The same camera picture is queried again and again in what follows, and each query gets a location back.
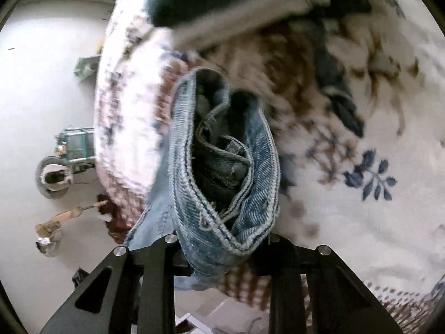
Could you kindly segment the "light blue denim shorts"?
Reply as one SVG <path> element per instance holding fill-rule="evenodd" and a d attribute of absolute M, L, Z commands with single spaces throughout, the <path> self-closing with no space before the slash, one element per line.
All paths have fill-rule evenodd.
<path fill-rule="evenodd" d="M 204 290 L 243 263 L 278 217 L 280 163 L 262 102 L 195 68 L 173 90 L 168 133 L 132 250 L 175 234 L 192 267 L 178 290 Z"/>

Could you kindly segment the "dark clothes pile on floor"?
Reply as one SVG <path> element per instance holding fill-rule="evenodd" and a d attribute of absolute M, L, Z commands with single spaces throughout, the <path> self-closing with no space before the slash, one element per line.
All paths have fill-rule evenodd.
<path fill-rule="evenodd" d="M 106 204 L 99 207 L 99 212 L 103 216 L 109 216 L 108 221 L 105 222 L 109 236 L 117 244 L 123 244 L 131 226 L 123 218 L 120 207 L 108 195 L 98 194 L 97 201 L 107 201 Z"/>

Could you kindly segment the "round white grey floor device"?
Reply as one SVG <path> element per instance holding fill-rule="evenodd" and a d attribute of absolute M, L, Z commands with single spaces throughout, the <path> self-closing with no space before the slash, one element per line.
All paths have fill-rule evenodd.
<path fill-rule="evenodd" d="M 56 156 L 43 158 L 35 170 L 35 185 L 47 199 L 62 198 L 74 181 L 72 168 Z"/>

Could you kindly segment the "teal storage rack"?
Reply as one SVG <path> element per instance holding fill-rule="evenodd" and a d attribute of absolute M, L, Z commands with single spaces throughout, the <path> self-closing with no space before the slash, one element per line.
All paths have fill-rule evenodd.
<path fill-rule="evenodd" d="M 55 136 L 54 153 L 74 174 L 95 167 L 93 133 L 92 127 L 68 127 Z"/>

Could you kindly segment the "floral bed blanket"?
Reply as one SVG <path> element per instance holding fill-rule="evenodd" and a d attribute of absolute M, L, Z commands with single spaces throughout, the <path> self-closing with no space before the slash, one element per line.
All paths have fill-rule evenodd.
<path fill-rule="evenodd" d="M 117 0 L 106 29 L 94 148 L 130 231 L 175 85 L 212 69 L 262 102 L 275 142 L 279 212 L 264 240 L 331 247 L 402 332 L 427 333 L 444 313 L 444 34 L 424 2 L 315 3 L 200 50 L 173 49 L 172 28 L 154 26 L 145 0 Z M 271 278 L 248 268 L 254 252 L 214 287 L 266 311 Z"/>

